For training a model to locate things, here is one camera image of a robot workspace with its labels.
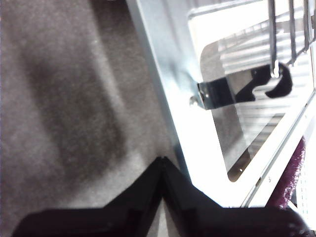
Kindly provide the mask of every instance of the metal bar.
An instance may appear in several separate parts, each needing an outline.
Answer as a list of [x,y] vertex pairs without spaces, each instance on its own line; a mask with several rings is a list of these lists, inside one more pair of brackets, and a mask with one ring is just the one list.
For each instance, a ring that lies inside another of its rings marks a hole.
[[[307,49],[309,49],[312,44],[315,42],[315,40],[311,41],[311,42],[308,42],[308,47]],[[303,52],[306,52],[305,48],[302,48],[300,51],[297,52],[297,57],[300,56]],[[292,60],[288,61],[286,64],[287,65],[290,65],[292,63]]]
[[314,39],[316,40],[316,0],[314,1]]
[[303,22],[304,22],[304,51],[307,51],[310,46],[310,31],[309,31],[309,24],[308,24],[308,15],[309,15],[309,9],[308,9],[308,0],[304,0],[304,16],[303,16]]
[[268,0],[269,4],[269,34],[270,34],[270,72],[273,78],[279,77],[277,60],[277,23],[275,0]]
[[291,37],[291,51],[292,51],[292,65],[296,60],[296,41],[295,41],[295,18],[294,18],[294,0],[289,0],[289,12],[290,12],[290,37]]

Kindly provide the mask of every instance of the black metal bracket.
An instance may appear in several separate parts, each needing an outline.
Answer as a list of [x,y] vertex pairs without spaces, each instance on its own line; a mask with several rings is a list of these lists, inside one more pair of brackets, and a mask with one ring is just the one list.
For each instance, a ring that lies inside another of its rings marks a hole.
[[[240,91],[235,92],[230,86],[231,78],[235,80],[239,78],[240,73],[235,75],[227,75],[210,82],[202,82],[198,84],[198,88],[206,110],[220,108],[226,105],[255,101],[256,98],[252,91],[255,87],[266,85],[271,79],[270,65],[264,65],[250,70],[251,80]],[[279,63],[279,82],[271,91],[267,91],[266,95],[270,98],[278,98],[288,95],[292,90],[292,78],[289,68]]]
[[293,237],[308,231],[293,211],[222,208],[195,188],[170,160],[157,158],[104,208],[30,214],[13,236],[145,237],[162,198],[183,237]]

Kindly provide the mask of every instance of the metal frame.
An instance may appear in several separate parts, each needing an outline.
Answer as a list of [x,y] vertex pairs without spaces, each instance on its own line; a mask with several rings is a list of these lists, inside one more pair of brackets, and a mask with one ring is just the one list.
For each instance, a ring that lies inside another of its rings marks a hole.
[[[242,4],[244,1],[233,0],[223,4],[212,4],[212,0],[127,0],[180,167],[190,175],[192,183],[198,189],[220,205],[229,207],[265,205],[267,197],[260,198],[259,190],[262,187],[262,190],[269,189],[272,192],[278,180],[278,174],[272,174],[275,182],[268,182],[266,186],[269,187],[264,188],[266,180],[269,179],[267,172],[273,170],[269,165],[273,161],[272,167],[277,167],[282,173],[293,151],[284,150],[290,153],[289,155],[281,154],[281,151],[284,147],[293,146],[296,137],[300,135],[297,131],[298,125],[306,123],[297,119],[292,127],[293,120],[284,118],[287,122],[276,127],[276,132],[269,137],[240,178],[234,183],[229,181],[212,112],[201,108],[202,101],[197,87],[197,83],[202,82],[198,61],[201,49],[194,46],[198,38],[192,32],[192,25],[198,24],[202,18],[214,19],[211,12],[218,17],[217,12],[223,9],[228,12],[248,7],[268,9],[267,0],[247,2],[248,4]],[[242,27],[247,27],[247,24],[253,25],[249,19],[256,23],[268,19],[268,11],[261,13],[249,15],[248,22],[244,21]],[[282,13],[284,9],[276,8],[277,15]],[[238,28],[240,21],[242,17],[234,19],[230,24],[235,24]],[[225,36],[225,33],[211,32],[204,40],[212,42]],[[313,98],[308,101],[308,98],[309,95],[306,95],[302,104],[294,108],[288,117],[304,117],[305,115],[301,115],[302,108],[306,103],[314,101]]]

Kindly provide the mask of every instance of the bolt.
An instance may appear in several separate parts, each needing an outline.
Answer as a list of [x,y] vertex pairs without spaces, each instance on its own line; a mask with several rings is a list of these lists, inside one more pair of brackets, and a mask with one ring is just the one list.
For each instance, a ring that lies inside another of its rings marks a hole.
[[189,103],[190,103],[190,105],[198,105],[198,100],[196,99],[196,97],[191,96]]

